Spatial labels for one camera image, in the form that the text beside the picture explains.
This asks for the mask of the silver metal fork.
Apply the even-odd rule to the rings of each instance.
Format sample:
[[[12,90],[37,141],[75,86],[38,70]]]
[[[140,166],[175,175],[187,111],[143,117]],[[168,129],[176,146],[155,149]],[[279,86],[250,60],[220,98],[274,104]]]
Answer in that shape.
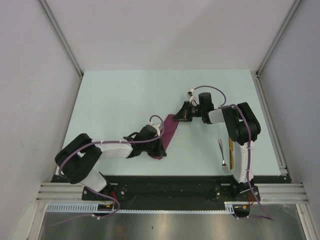
[[[218,139],[218,145],[219,145],[219,149],[220,149],[221,156],[222,156],[221,168],[222,168],[223,172],[227,174],[227,173],[229,173],[229,169],[228,169],[228,165],[226,164],[226,161],[225,161],[223,143],[220,138]]]

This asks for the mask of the gold butter knife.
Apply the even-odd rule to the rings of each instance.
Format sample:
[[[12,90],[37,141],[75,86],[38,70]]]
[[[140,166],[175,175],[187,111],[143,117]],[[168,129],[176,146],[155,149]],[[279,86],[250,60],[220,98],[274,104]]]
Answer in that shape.
[[[230,170],[233,170],[234,168],[234,142],[232,139],[229,137],[228,138],[228,143],[229,143],[229,167]]]

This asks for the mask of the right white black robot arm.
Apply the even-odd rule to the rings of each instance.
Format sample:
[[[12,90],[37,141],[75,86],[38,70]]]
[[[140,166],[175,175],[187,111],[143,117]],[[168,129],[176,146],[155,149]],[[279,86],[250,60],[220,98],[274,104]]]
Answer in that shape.
[[[261,133],[261,125],[247,102],[215,108],[209,92],[200,93],[198,103],[192,101],[185,101],[172,120],[191,122],[193,118],[201,118],[204,124],[225,124],[228,138],[235,148],[232,176],[236,185],[230,188],[230,194],[235,200],[242,201],[254,186],[252,151]]]

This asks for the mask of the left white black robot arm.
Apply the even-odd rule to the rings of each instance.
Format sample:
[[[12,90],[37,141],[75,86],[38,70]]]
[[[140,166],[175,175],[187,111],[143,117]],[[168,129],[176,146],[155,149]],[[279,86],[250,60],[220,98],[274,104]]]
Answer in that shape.
[[[114,158],[130,159],[146,153],[150,157],[165,157],[161,134],[162,123],[149,123],[118,141],[93,141],[86,133],[78,135],[56,156],[55,163],[70,184],[82,184],[93,190],[100,200],[110,196],[105,177],[94,170],[98,161]]]

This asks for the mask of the magenta satin napkin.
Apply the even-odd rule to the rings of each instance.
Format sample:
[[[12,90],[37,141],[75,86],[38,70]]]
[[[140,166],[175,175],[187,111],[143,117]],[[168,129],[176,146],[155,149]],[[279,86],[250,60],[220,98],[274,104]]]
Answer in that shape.
[[[148,155],[156,160],[161,160],[167,156],[166,150],[168,149],[173,136],[178,128],[179,122],[173,121],[174,114],[169,114],[164,120],[164,133],[161,139],[152,142],[151,152]]]

